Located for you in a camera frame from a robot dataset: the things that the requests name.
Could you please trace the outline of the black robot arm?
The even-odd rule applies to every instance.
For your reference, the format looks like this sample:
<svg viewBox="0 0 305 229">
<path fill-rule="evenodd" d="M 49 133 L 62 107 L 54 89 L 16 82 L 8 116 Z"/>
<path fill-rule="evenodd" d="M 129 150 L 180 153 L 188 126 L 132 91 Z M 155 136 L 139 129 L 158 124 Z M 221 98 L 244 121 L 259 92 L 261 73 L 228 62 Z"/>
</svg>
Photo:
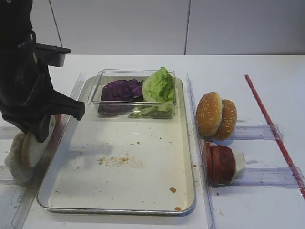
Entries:
<svg viewBox="0 0 305 229">
<path fill-rule="evenodd" d="M 52 115 L 80 121 L 83 102 L 54 90 L 49 66 L 62 67 L 70 49 L 37 43 L 31 0 L 0 2 L 0 111 L 5 121 L 39 142 L 49 136 Z"/>
</svg>

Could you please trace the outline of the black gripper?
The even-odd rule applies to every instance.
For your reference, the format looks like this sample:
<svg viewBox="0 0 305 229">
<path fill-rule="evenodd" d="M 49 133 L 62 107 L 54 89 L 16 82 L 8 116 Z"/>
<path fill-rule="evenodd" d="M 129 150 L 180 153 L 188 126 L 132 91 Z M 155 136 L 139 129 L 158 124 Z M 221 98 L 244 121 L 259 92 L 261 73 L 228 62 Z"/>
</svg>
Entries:
<svg viewBox="0 0 305 229">
<path fill-rule="evenodd" d="M 51 114 L 42 111 L 50 89 L 46 66 L 35 54 L 36 34 L 31 31 L 18 44 L 0 47 L 0 111 L 5 121 L 23 132 L 32 131 L 43 143 L 55 127 L 54 115 L 69 115 L 80 121 L 84 102 L 53 91 Z"/>
</svg>

